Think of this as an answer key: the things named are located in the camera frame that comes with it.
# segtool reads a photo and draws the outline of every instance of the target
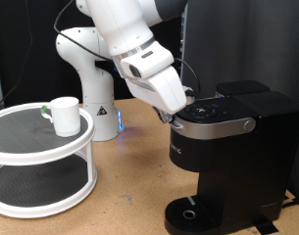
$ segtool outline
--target wooden table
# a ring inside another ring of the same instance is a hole
[[[116,107],[125,130],[111,141],[93,144],[98,182],[92,193],[76,207],[45,218],[0,216],[0,235],[168,235],[165,208],[196,194],[198,174],[170,161],[170,126],[149,105],[132,99],[116,101]],[[283,209],[274,225],[280,234],[299,235],[299,206]],[[234,234],[259,233],[251,228]]]

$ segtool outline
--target coffee maker control panel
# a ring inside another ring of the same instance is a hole
[[[189,115],[192,115],[197,118],[210,118],[218,113],[216,108],[198,103],[194,103],[190,106],[187,106],[184,110]]]
[[[216,123],[258,116],[232,97],[196,100],[177,115],[197,123]]]

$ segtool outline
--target robotic arm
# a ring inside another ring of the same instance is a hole
[[[169,3],[166,6],[173,7],[177,4],[183,10],[186,2],[86,0],[88,8],[85,12],[107,41],[110,56],[131,94],[171,115],[186,106],[186,95],[175,69],[171,67],[174,62],[171,52],[155,41],[146,20],[151,25],[160,22],[161,15],[170,19],[174,14],[165,12],[177,11],[166,10],[164,5]]]
[[[187,0],[90,0],[87,3],[76,0],[78,9],[92,17],[99,30],[71,28],[63,30],[66,36],[104,58],[112,57],[132,95],[158,108],[155,110],[163,122],[170,122],[171,115],[184,108],[187,100],[188,104],[194,101],[192,97],[186,99],[184,91],[188,88],[182,87],[171,67],[172,54],[155,41],[148,28],[181,16]],[[114,81],[108,72],[94,64],[103,59],[61,35],[57,37],[56,47],[80,77],[83,108],[92,115],[97,130],[93,140],[116,137],[123,126],[120,111],[114,107]]]

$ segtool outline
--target dark curtain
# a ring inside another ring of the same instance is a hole
[[[75,69],[58,55],[54,22],[71,0],[0,0],[0,76],[3,94],[17,83],[30,37],[33,45],[26,60],[22,81],[5,101],[6,107],[50,101],[61,96],[74,96],[82,101],[81,83]],[[90,17],[81,13],[75,2],[62,15],[58,29],[94,26]],[[181,20],[160,23],[151,28],[159,42],[179,56]],[[132,98],[125,81],[114,64],[99,62],[115,81],[116,100]]]
[[[189,0],[184,47],[200,98],[252,79],[299,101],[299,0]],[[195,87],[189,70],[183,83]],[[288,189],[299,198],[299,149]]]

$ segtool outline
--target black coffee maker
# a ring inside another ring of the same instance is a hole
[[[256,81],[222,83],[217,93],[172,122],[172,162],[200,173],[197,195],[166,208],[173,235],[228,234],[264,226],[281,211],[299,142],[299,103]]]

